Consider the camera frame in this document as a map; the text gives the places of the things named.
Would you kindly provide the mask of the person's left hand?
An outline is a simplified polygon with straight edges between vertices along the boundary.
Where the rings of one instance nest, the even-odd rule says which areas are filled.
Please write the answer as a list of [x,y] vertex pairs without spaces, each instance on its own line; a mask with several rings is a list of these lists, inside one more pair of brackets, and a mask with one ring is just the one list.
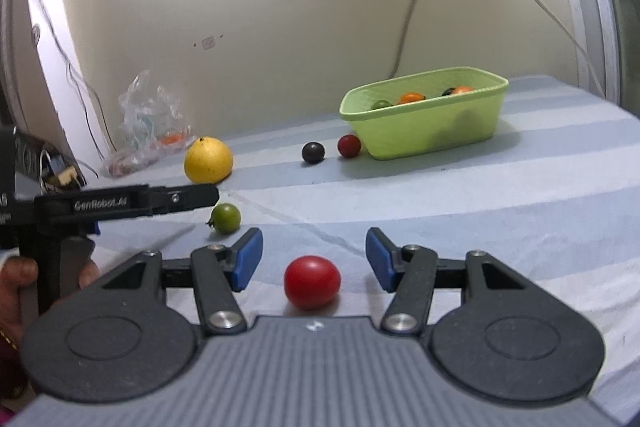
[[35,260],[13,256],[1,267],[1,399],[24,395],[28,377],[23,369],[20,343],[24,335],[21,292],[38,279]]

